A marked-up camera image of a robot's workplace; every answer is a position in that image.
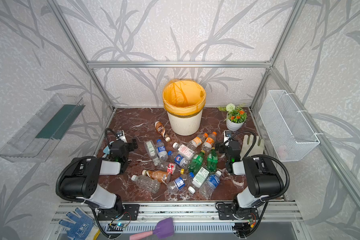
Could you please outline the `dark green bottle yellow cap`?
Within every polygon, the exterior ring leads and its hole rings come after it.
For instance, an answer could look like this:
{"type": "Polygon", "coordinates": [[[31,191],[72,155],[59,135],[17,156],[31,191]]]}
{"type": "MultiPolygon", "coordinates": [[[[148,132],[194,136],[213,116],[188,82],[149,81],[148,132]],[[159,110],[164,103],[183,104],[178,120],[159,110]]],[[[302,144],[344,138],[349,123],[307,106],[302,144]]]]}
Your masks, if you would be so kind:
{"type": "Polygon", "coordinates": [[[211,148],[209,155],[207,156],[207,168],[211,173],[217,171],[218,156],[214,147],[211,148]]]}

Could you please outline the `orange cap orange label bottle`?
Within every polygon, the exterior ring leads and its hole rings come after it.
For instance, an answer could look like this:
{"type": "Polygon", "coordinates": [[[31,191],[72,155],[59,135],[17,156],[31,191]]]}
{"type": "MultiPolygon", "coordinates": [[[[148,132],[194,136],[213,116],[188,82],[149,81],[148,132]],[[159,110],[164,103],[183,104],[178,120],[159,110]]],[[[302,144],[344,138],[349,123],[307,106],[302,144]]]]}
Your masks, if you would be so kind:
{"type": "Polygon", "coordinates": [[[209,134],[202,145],[202,150],[204,150],[206,153],[209,152],[215,144],[216,137],[217,137],[216,132],[212,132],[211,134],[209,134]]]}

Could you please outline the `clear bottle green white label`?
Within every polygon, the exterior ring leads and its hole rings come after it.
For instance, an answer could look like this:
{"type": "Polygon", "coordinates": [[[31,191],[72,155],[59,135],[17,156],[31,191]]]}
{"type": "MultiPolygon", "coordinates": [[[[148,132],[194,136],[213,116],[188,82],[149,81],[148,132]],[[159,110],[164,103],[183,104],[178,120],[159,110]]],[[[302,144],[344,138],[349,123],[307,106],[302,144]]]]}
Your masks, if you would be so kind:
{"type": "Polygon", "coordinates": [[[144,142],[144,146],[148,153],[149,158],[153,161],[154,166],[158,166],[160,164],[160,160],[158,157],[157,148],[152,140],[144,142]]]}

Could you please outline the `clear unlabelled bottle white cap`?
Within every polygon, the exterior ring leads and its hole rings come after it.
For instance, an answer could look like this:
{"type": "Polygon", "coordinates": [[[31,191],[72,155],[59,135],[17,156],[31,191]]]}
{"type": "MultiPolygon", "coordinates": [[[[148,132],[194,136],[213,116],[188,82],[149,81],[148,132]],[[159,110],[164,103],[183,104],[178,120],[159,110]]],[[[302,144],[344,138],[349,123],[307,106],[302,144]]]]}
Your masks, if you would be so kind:
{"type": "Polygon", "coordinates": [[[153,194],[156,194],[159,192],[160,187],[161,187],[161,183],[158,182],[157,180],[153,180],[147,176],[144,175],[133,175],[131,177],[132,181],[135,182],[135,184],[139,187],[142,188],[146,191],[149,191],[153,194]]]}

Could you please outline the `brown coffee bottle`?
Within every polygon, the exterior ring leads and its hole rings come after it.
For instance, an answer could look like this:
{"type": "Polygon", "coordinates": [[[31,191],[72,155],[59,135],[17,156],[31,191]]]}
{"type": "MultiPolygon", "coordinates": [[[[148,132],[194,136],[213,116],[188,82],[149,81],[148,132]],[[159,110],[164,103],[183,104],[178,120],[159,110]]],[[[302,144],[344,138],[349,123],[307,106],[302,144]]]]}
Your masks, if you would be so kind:
{"type": "Polygon", "coordinates": [[[165,139],[166,142],[169,142],[171,140],[171,138],[166,132],[164,125],[160,121],[156,121],[154,127],[156,131],[165,139]]]}

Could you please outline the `blue label bottle white cap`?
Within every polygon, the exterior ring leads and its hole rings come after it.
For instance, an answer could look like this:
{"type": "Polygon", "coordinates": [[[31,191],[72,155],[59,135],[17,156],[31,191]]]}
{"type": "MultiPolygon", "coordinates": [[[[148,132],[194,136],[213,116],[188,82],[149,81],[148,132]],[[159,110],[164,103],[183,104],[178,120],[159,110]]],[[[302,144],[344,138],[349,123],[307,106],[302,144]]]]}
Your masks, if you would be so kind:
{"type": "Polygon", "coordinates": [[[205,180],[202,186],[199,188],[199,194],[205,198],[210,199],[212,193],[220,184],[220,177],[222,175],[221,171],[216,171],[214,174],[210,174],[209,177],[205,180]]]}

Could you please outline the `brown tea bottle white cap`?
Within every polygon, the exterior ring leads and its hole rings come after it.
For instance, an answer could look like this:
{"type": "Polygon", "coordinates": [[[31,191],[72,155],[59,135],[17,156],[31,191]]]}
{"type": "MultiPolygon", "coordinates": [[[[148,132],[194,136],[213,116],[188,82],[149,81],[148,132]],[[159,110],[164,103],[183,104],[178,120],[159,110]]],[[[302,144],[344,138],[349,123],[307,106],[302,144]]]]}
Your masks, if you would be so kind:
{"type": "Polygon", "coordinates": [[[168,184],[171,180],[171,174],[163,171],[143,170],[142,175],[164,184],[168,184]]]}

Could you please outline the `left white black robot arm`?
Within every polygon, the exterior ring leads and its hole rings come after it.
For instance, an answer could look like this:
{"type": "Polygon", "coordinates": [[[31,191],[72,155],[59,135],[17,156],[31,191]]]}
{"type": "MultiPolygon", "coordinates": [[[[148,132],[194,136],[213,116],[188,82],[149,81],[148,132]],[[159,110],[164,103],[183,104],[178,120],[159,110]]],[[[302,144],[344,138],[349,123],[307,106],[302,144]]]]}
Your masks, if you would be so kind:
{"type": "Polygon", "coordinates": [[[121,197],[99,185],[99,176],[120,175],[126,172],[129,153],[138,148],[137,140],[126,143],[117,140],[109,147],[115,159],[86,156],[74,158],[60,173],[56,194],[63,200],[85,203],[92,209],[105,211],[110,216],[125,212],[121,197]]]}

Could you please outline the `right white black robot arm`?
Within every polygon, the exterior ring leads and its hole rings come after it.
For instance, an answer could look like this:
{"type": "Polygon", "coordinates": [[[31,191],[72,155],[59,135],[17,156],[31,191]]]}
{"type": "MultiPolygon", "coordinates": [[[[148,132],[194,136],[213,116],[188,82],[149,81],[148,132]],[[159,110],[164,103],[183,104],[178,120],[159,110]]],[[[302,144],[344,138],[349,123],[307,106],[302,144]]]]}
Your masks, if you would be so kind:
{"type": "Polygon", "coordinates": [[[228,173],[246,176],[247,187],[232,201],[235,217],[241,217],[245,211],[281,197],[290,186],[290,174],[281,161],[262,152],[250,155],[256,145],[257,140],[254,139],[241,157],[242,148],[238,141],[228,139],[216,144],[217,151],[227,158],[228,173]]]}

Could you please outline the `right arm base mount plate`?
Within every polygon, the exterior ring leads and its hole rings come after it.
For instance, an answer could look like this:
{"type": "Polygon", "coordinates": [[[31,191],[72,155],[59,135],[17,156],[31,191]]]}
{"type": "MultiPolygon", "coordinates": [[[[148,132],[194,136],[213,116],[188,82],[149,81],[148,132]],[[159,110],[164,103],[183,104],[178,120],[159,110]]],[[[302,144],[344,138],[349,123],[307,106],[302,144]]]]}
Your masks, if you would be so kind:
{"type": "Polygon", "coordinates": [[[239,208],[233,203],[217,202],[215,208],[218,211],[219,220],[243,220],[254,222],[259,219],[256,208],[239,208]]]}

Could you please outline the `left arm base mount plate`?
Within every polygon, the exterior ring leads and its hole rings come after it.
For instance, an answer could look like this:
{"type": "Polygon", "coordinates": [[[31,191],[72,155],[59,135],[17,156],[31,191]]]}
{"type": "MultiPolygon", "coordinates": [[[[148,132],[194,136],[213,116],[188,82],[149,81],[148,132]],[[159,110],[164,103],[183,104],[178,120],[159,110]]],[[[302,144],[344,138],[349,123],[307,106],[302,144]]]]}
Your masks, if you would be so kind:
{"type": "Polygon", "coordinates": [[[124,204],[121,210],[113,209],[100,209],[97,214],[99,221],[136,221],[139,214],[139,204],[124,204]]]}

